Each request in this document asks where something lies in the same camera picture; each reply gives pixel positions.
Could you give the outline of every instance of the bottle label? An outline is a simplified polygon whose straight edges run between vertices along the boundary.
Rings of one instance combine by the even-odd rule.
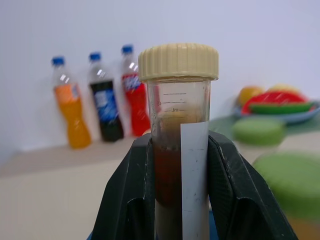
[[[125,74],[122,76],[122,84],[126,92],[136,90],[142,83],[139,81],[138,73]]]
[[[56,86],[54,88],[54,93],[59,104],[74,103],[80,98],[80,91],[77,83]]]
[[[96,91],[94,101],[101,122],[109,122],[117,118],[119,113],[113,89]]]

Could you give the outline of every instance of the green lid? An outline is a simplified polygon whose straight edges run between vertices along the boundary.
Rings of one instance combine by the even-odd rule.
[[[251,145],[272,146],[285,137],[285,124],[273,118],[248,117],[237,121],[232,132],[234,139]]]
[[[320,220],[320,155],[276,152],[253,164],[288,215]]]

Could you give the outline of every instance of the ridged cap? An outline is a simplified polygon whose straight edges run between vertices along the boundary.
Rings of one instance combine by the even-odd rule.
[[[219,78],[219,54],[198,43],[171,43],[148,48],[138,59],[142,82],[165,77]]]

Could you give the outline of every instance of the orange soda bottle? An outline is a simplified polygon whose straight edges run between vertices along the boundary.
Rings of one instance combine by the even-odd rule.
[[[82,117],[82,103],[78,84],[73,82],[65,68],[63,56],[52,59],[54,67],[54,94],[62,115],[67,122],[67,137],[73,149],[91,144],[88,128]]]

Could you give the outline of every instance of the red soda bottle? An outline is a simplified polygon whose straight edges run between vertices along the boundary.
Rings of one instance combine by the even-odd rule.
[[[131,106],[132,133],[140,137],[145,131],[150,129],[150,120],[146,113],[146,88],[139,81],[138,64],[134,62],[133,53],[134,48],[132,45],[124,45],[122,47],[122,86]]]

